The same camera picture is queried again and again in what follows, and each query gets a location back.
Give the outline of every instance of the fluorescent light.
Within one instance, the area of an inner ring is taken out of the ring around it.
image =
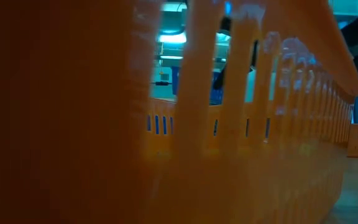
[[[184,2],[167,2],[162,4],[161,11],[181,12],[183,9],[187,9],[187,6]]]
[[[163,59],[170,59],[170,60],[181,60],[183,59],[182,56],[169,56],[169,55],[161,55],[160,56],[160,60],[163,60]],[[221,62],[226,62],[226,58],[221,58]]]
[[[226,34],[216,34],[216,38],[217,38],[217,41],[220,41],[220,42],[227,42],[228,40],[230,40],[230,36],[228,36]],[[161,35],[158,38],[158,41],[163,42],[163,43],[183,44],[183,43],[186,43],[187,38],[186,38],[186,34],[183,32],[183,33],[177,34],[177,35]],[[228,46],[229,44],[216,43],[216,45]]]
[[[185,43],[187,40],[186,40],[186,34],[183,32],[178,35],[161,35],[158,38],[158,41],[163,43],[182,44]]]
[[[167,55],[161,55],[160,59],[172,59],[172,60],[180,60],[183,59],[182,56],[167,56]]]

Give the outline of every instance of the vertical slot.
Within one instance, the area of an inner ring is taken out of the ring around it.
[[[265,130],[265,138],[269,138],[270,132],[270,118],[266,119],[266,130]]]
[[[155,115],[155,133],[160,134],[160,126],[158,125],[158,115]]]
[[[173,134],[173,118],[170,117],[169,120],[170,120],[170,123],[171,123],[171,134]]]
[[[164,134],[167,134],[167,119],[165,118],[165,116],[162,117],[162,125]]]
[[[218,120],[215,120],[215,125],[214,125],[214,136],[216,136],[216,133],[218,131]]]
[[[147,131],[151,131],[151,130],[152,130],[152,121],[150,115],[147,115]]]
[[[247,124],[246,124],[246,137],[248,138],[248,130],[249,130],[249,118],[247,118]]]

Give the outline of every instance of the blurry background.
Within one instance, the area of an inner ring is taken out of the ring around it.
[[[329,0],[329,3],[358,69],[358,0]],[[163,16],[160,33],[156,38],[157,47],[155,49],[150,96],[174,101],[183,47],[186,44],[187,6],[182,0],[167,0],[161,11]],[[230,1],[225,2],[225,13],[230,16]],[[216,78],[216,75],[226,63],[227,50],[231,39],[227,34],[222,30],[216,34],[215,63],[213,71],[211,71],[211,81]],[[248,77],[248,93],[244,93],[246,94],[246,101],[252,101],[254,78],[255,72],[252,72]],[[221,98],[222,91],[211,90],[211,104],[220,104]],[[355,102],[353,122],[358,123],[358,98]]]

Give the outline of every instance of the ceiling light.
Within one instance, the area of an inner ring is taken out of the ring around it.
[[[161,55],[160,59],[172,59],[172,60],[180,60],[183,59],[182,56],[168,56],[168,55]]]
[[[186,34],[183,32],[178,35],[161,35],[158,38],[158,41],[163,43],[182,44],[185,43],[187,40],[186,40]]]
[[[161,11],[181,12],[183,9],[187,9],[187,6],[184,2],[166,2],[162,4]]]

